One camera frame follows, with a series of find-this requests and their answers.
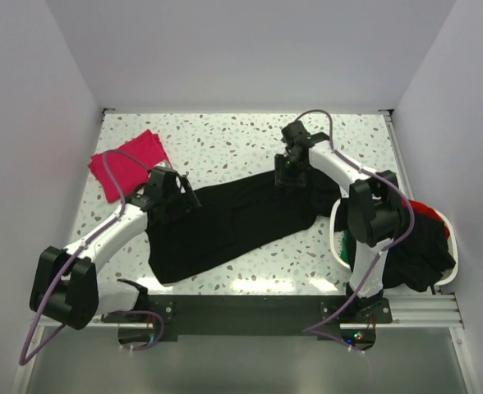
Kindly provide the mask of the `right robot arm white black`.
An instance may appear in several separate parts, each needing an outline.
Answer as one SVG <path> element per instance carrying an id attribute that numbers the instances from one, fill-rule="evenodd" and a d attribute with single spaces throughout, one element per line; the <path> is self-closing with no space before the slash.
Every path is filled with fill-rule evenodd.
<path id="1" fill-rule="evenodd" d="M 279 185 L 303 186 L 307 172 L 323 172 L 347 194 L 347 229 L 356 240 L 356 253 L 344 305 L 347 317 L 364 322 L 374 312 L 371 299 L 384 289 L 388 250 L 404 241 L 415 225 L 415 214 L 398 188 L 394 172 L 378 172 L 336 150 L 324 132 L 310 134 L 301 121 L 282 129 L 285 152 L 275 156 Z"/>

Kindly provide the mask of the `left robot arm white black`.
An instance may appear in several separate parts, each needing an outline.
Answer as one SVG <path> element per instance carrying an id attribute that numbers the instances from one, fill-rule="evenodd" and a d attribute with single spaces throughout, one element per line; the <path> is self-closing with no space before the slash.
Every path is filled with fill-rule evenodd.
<path id="1" fill-rule="evenodd" d="M 155 224 L 169 223 L 200 207 L 186 176 L 155 167 L 141 192 L 122 198 L 101 224 L 62 249 L 49 246 L 39 256 L 30 309 L 81 330 L 96 315 L 121 313 L 131 322 L 149 312 L 148 291 L 130 280 L 98 283 L 104 265 L 129 241 Z"/>

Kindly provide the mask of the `black t shirt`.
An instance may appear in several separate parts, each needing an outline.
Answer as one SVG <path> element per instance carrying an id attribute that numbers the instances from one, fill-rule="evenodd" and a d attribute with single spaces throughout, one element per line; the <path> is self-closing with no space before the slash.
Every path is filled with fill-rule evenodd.
<path id="1" fill-rule="evenodd" d="M 262 172 L 195 194 L 200 208 L 146 230 L 149 266 L 163 285 L 307 230 L 318 217 L 328 217 L 342 196 L 338 184 L 319 170 L 310 171 L 300 188 L 276 186 L 274 172 Z"/>

